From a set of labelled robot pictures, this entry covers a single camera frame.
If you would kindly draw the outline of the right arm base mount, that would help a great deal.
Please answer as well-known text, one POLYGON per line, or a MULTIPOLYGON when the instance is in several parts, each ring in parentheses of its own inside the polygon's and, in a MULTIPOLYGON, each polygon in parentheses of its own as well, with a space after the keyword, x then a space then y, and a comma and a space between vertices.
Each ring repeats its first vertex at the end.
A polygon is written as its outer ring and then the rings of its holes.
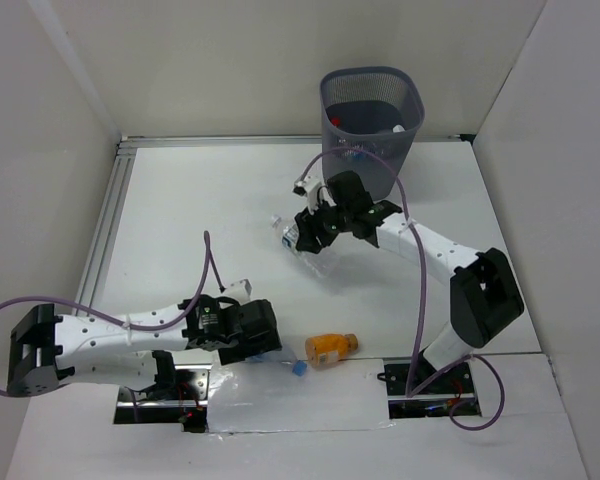
POLYGON ((388 361, 376 374, 385 387, 391 420, 445 417, 454 406, 457 406, 456 416, 481 415, 467 363, 454 367, 413 397, 407 396, 409 367, 408 359, 388 361))

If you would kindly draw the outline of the orange juice bottle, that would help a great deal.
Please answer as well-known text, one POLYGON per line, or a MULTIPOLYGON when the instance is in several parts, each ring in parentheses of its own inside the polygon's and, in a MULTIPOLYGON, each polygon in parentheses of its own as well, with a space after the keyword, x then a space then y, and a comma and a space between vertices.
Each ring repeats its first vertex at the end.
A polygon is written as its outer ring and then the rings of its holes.
POLYGON ((354 334, 324 334, 305 341, 308 363, 316 369, 346 360, 358 349, 359 341, 354 334))

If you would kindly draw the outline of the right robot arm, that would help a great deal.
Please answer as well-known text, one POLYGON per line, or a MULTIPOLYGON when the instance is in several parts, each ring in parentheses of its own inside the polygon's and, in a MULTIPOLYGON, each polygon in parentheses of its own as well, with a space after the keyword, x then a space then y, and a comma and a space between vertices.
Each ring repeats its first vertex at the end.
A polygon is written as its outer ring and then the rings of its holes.
POLYGON ((426 310, 428 279, 448 286, 449 319, 428 346, 422 344, 424 321, 417 321, 408 389, 420 385, 440 391, 451 379, 451 368, 522 315, 522 295, 502 251, 478 251, 444 237, 416 222, 405 202, 373 200, 353 171, 327 181, 303 174, 293 191, 306 206, 282 228, 281 243, 315 270, 325 268, 327 249, 336 238, 350 234, 419 267, 420 313, 426 310))

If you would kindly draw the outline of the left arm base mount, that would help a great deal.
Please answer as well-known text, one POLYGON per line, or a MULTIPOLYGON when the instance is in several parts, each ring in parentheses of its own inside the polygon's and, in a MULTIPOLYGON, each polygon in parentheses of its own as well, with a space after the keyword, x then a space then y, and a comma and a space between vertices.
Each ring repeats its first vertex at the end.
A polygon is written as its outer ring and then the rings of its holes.
POLYGON ((171 353, 151 353, 156 372, 142 389, 121 387, 114 425, 178 424, 183 432, 208 430, 210 363, 176 364, 171 353))

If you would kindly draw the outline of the green label water bottle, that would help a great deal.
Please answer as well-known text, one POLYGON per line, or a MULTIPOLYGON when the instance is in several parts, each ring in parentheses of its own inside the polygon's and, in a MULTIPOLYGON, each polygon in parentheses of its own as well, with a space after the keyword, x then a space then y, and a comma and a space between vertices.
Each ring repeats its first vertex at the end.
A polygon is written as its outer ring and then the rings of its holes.
POLYGON ((300 230, 294 220, 273 215, 270 224, 276 241, 282 248, 315 275, 327 277, 338 266, 339 258, 330 250, 323 249, 316 253, 306 248, 301 241, 300 230))

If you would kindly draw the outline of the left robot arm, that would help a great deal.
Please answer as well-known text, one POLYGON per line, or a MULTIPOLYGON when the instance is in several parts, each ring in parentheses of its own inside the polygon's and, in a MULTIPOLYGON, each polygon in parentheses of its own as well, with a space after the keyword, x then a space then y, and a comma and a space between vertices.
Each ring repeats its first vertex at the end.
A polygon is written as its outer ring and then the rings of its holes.
POLYGON ((221 364, 281 350, 271 303, 201 295, 107 322, 32 308, 10 337, 6 392, 34 397, 71 383, 112 384, 169 397, 177 387, 173 355, 217 353, 221 364))

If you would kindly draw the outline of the blue cap water bottle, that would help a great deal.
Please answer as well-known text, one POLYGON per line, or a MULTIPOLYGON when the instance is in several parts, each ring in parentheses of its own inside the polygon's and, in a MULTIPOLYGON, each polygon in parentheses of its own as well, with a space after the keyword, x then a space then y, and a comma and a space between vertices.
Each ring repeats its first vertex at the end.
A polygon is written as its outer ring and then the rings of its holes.
POLYGON ((305 361, 297 358, 293 350, 279 349, 260 353, 245 360, 246 363, 271 363, 279 365, 297 377, 303 377, 308 369, 305 361))

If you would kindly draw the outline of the Aquafina blue label bottle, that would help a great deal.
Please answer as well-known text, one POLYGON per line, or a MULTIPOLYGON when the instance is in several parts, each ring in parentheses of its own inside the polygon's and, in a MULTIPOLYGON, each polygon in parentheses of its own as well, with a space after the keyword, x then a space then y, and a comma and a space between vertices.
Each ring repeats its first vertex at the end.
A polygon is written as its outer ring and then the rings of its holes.
POLYGON ((385 155, 385 148, 381 143, 377 142, 360 142, 351 144, 350 149, 344 154, 344 157, 348 161, 361 161, 368 159, 370 154, 383 157, 385 155))

